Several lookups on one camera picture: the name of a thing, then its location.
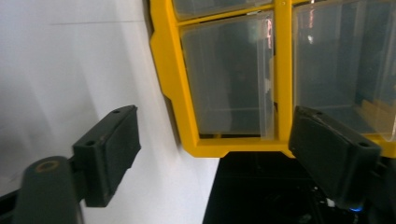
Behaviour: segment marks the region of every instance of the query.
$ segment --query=yellow frame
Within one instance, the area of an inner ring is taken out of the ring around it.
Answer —
[[[293,157],[288,149],[292,124],[292,39],[291,12],[295,4],[306,0],[274,0],[273,4],[220,13],[198,19],[179,21],[172,0],[151,0],[151,18],[154,34],[151,50],[163,94],[172,102],[181,143],[194,157],[224,157],[230,151],[280,151]],[[274,100],[277,102],[275,139],[211,138],[201,139],[181,50],[179,28],[203,21],[213,21],[231,16],[245,15],[259,10],[275,12],[276,56],[274,75]],[[396,158],[396,144],[386,142],[379,135],[367,135],[383,148],[383,156]]]

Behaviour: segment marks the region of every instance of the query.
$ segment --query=transparent drawer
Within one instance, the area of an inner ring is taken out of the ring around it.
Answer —
[[[180,19],[257,7],[270,2],[271,0],[173,0],[175,12]]]
[[[272,18],[263,12],[181,30],[199,133],[273,137]]]
[[[394,1],[327,1],[293,12],[294,104],[392,140]]]

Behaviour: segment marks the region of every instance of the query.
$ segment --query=white surface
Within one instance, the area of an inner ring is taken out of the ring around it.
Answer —
[[[86,223],[201,223],[217,169],[174,137],[142,0],[0,0],[0,195],[38,159],[109,111],[138,106],[142,150],[107,208]]]

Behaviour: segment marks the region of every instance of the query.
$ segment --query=yellow plastic organizer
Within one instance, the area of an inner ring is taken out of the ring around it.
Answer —
[[[288,150],[293,113],[292,91],[292,21],[293,5],[305,0],[274,0],[274,3],[240,9],[197,19],[177,19],[172,0],[151,0],[154,34],[151,50],[163,94],[172,102],[183,147],[194,157],[224,157],[231,151],[280,151],[292,158]],[[193,110],[189,81],[180,43],[180,28],[206,21],[246,15],[256,11],[274,11],[276,55],[274,57],[274,101],[277,102],[273,140],[260,137],[200,138]],[[396,158],[395,142],[385,141],[379,134],[367,135],[383,148],[383,156]]]

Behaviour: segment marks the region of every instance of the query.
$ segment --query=storage bin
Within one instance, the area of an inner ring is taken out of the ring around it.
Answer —
[[[272,138],[273,13],[181,29],[181,43],[200,134]]]
[[[189,19],[247,7],[262,6],[271,0],[173,0],[180,19]]]
[[[370,0],[295,8],[294,104],[359,133],[394,135],[395,12],[394,2]]]

